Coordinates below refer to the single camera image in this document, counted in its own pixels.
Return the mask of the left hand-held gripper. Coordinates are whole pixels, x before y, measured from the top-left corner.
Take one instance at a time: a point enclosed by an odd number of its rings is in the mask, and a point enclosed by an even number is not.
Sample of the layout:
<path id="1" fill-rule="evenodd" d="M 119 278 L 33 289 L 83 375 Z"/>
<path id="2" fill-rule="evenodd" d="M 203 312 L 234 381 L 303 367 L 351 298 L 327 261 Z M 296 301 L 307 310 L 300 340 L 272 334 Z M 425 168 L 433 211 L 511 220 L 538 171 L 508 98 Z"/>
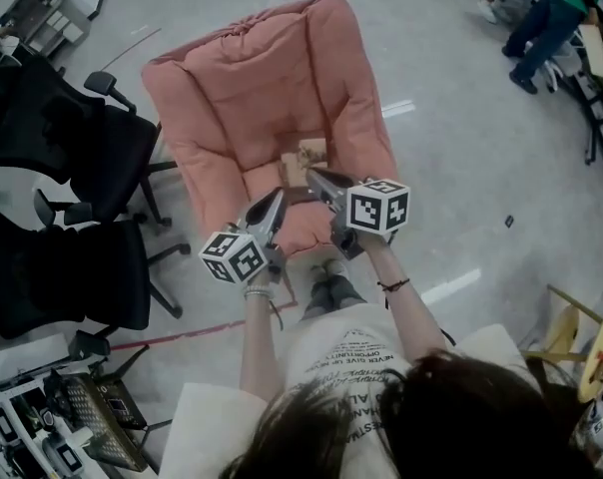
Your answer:
<path id="1" fill-rule="evenodd" d="M 236 223 L 213 233 L 198 252 L 211 276 L 230 284 L 247 284 L 267 269 L 279 283 L 286 257 L 274 237 L 281 229 L 288 200 L 282 187 L 275 187 L 253 202 Z"/>

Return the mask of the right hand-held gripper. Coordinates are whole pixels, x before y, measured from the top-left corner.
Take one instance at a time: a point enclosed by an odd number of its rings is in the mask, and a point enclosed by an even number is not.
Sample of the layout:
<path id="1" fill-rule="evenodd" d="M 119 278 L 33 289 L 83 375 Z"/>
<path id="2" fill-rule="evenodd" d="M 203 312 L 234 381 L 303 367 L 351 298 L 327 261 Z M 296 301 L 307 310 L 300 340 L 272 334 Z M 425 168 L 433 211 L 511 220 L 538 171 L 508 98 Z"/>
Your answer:
<path id="1" fill-rule="evenodd" d="M 358 241 L 361 233 L 385 238 L 407 225 L 411 189 L 406 185 L 389 179 L 364 183 L 318 167 L 308 168 L 305 180 L 315 197 L 333 211 L 330 237 L 348 260 L 363 253 Z"/>

